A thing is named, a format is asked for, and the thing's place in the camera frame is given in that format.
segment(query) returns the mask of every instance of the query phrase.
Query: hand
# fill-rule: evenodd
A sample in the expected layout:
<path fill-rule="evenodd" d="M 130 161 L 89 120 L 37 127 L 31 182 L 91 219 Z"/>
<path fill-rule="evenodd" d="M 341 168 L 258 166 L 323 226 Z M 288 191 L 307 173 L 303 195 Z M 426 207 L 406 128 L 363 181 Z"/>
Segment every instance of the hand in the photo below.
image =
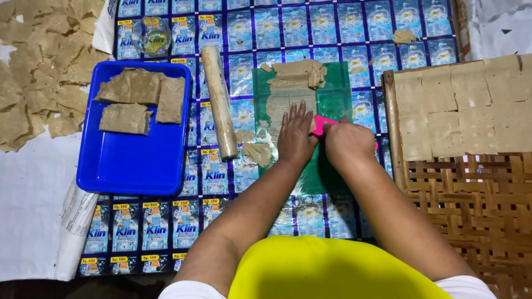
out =
<path fill-rule="evenodd" d="M 279 151 L 277 162 L 290 163 L 300 170 L 303 170 L 308 163 L 318 144 L 316 136 L 309 138 L 313 114 L 312 111 L 309 111 L 305 115 L 305 110 L 305 100 L 301 100 L 299 110 L 297 110 L 296 103 L 292 104 L 290 116 L 287 112 L 282 116 L 282 127 L 277 140 L 277 150 Z"/>
<path fill-rule="evenodd" d="M 323 130 L 327 158 L 340 174 L 357 163 L 377 161 L 375 135 L 370 129 L 343 118 L 338 124 L 324 124 Z"/>

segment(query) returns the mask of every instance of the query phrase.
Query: rolling pin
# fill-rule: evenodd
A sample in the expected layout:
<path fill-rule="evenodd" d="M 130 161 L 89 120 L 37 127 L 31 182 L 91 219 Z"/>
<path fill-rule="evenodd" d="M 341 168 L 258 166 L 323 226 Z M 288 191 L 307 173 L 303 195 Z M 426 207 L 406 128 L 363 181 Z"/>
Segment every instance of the rolling pin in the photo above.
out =
<path fill-rule="evenodd" d="M 223 76 L 223 65 L 217 47 L 206 46 L 201 51 L 205 79 L 211 100 L 212 118 L 218 139 L 218 150 L 223 160 L 238 157 L 235 129 L 232 123 L 229 93 Z"/>

